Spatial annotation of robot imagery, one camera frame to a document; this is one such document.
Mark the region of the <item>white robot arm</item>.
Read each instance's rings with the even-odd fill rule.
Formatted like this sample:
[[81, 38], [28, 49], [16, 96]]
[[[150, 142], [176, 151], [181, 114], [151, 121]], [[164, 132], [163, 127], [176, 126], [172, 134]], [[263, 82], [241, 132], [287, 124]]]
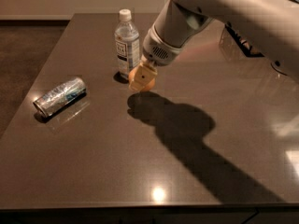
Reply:
[[157, 67], [173, 62], [187, 42], [212, 20], [221, 21], [268, 58], [299, 78], [299, 4], [290, 0], [168, 0], [150, 27], [130, 89], [148, 91]]

